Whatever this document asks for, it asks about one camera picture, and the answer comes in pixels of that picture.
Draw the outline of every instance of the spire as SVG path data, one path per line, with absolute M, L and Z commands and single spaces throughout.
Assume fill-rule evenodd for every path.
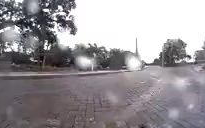
M 137 57 L 139 57 L 137 37 L 136 37 L 136 50 L 135 50 L 135 54 L 136 54 Z

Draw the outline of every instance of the overcast sky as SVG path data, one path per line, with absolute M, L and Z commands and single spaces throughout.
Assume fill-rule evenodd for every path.
M 158 57 L 168 38 L 181 38 L 193 54 L 205 39 L 205 0 L 76 0 L 76 36 L 62 33 L 66 45 L 97 43 Z

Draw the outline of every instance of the tree canopy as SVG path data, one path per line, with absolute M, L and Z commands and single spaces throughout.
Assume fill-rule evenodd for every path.
M 181 39 L 168 39 L 163 45 L 164 63 L 168 65 L 175 64 L 177 61 L 190 59 L 186 52 L 187 44 Z M 159 59 L 162 60 L 163 53 L 160 52 Z

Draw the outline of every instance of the wet pavement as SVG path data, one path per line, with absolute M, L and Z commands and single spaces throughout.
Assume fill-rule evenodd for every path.
M 205 73 L 190 67 L 0 80 L 0 128 L 205 128 Z

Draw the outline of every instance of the sidewalk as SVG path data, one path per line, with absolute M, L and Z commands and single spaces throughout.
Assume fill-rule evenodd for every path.
M 129 72 L 129 70 L 87 72 L 0 72 L 0 79 L 52 79 L 70 76 L 105 75 L 122 72 Z

